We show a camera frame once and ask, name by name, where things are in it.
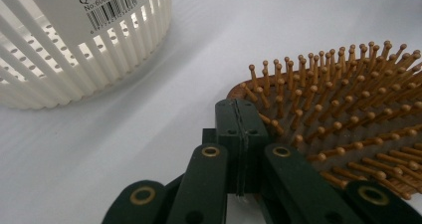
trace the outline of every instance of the barcode label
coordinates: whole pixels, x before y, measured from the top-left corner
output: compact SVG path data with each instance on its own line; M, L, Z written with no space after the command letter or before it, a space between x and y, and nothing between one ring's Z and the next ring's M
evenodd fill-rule
M137 0L105 0L105 4L94 8L87 13L94 30L111 24L137 5Z
M68 45L107 31L149 0L34 0Z

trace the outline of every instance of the white table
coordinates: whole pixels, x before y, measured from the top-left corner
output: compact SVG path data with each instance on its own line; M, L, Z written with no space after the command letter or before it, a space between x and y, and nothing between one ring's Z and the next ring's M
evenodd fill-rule
M0 108L0 223L100 223L128 184L184 172L248 65L390 40L422 49L422 0L173 0L142 68L51 110ZM422 197L411 205L422 212ZM264 223L229 198L227 223Z

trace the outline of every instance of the barcode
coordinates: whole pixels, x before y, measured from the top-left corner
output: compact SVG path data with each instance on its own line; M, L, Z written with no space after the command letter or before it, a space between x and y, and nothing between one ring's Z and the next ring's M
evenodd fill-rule
M109 0L105 4L87 13L88 18L97 31L101 27L110 24L116 18L121 17L134 6L137 0Z

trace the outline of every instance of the white plastic basket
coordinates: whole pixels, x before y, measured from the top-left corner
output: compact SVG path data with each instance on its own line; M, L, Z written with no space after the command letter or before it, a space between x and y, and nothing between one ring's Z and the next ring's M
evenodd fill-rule
M171 0L142 1L131 10L125 7L120 18L119 10L107 4L115 21L75 43L38 0L1 0L0 104L18 109L66 105L133 71L162 40L171 16ZM99 16L101 10L92 14Z

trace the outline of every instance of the paddle hairbrush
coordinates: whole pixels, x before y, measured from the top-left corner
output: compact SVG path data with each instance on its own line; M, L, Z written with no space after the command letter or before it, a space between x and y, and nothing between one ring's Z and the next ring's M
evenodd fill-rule
M422 193L421 55L391 48L300 55L297 71L285 57L272 76L264 61L263 75L249 66L252 79L228 98L254 103L276 142L294 146L331 184L374 180L410 199Z

